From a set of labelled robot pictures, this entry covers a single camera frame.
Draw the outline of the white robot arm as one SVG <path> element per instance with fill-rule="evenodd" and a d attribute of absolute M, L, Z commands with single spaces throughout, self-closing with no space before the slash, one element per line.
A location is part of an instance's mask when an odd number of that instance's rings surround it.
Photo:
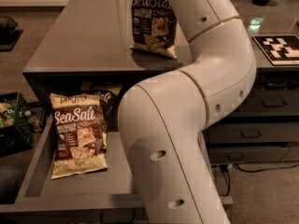
<path fill-rule="evenodd" d="M 168 1 L 192 63 L 125 93 L 121 142 L 150 224 L 230 224 L 202 131 L 249 95 L 255 55 L 230 0 Z"/>

